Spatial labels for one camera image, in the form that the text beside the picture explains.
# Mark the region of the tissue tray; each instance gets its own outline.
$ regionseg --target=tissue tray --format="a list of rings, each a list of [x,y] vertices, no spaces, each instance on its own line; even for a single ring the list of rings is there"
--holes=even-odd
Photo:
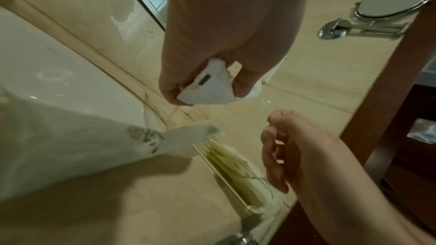
[[[275,207],[275,191],[253,164],[217,141],[211,140],[205,145],[205,152],[194,148],[249,211],[262,214],[270,208],[279,210],[280,206]]]

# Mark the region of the wooden door frame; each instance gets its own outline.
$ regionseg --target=wooden door frame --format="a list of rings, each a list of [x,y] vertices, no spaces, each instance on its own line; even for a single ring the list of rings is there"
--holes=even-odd
[[[364,165],[436,51],[436,0],[422,8],[340,138]],[[298,202],[270,245],[327,244]]]

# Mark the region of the round mirror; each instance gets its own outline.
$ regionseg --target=round mirror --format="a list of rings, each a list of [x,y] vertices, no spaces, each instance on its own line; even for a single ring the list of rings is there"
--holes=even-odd
[[[356,16],[369,20],[403,17],[416,12],[428,0],[362,0],[357,3]]]

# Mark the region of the hand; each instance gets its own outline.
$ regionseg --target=hand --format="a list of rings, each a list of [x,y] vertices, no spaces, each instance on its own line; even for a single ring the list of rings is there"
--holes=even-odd
[[[305,0],[169,0],[159,87],[171,103],[211,57],[242,69],[235,96],[254,84],[288,52]]]
[[[338,137],[293,111],[275,111],[268,122],[261,135],[267,179],[284,193],[290,184],[327,242],[435,244],[389,204]]]

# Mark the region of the white tissue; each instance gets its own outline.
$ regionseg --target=white tissue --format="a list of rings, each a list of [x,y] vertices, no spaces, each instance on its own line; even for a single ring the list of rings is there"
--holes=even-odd
[[[258,97],[262,91],[262,83],[259,81],[246,97],[238,98],[233,94],[232,81],[226,63],[212,58],[195,80],[177,96],[177,99],[186,104],[227,104]]]

